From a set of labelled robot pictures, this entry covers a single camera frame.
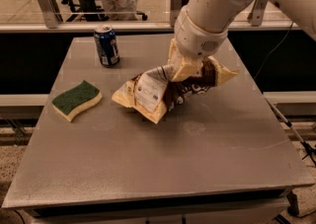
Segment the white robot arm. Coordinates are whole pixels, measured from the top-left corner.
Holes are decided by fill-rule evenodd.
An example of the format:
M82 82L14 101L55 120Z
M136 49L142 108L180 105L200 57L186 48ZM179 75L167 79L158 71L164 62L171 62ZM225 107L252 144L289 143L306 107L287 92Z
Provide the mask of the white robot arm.
M227 38L234 18L254 0L189 0L177 18L171 41L171 80L196 74L202 61L213 55ZM295 24L316 39L316 0L268 0L278 5Z

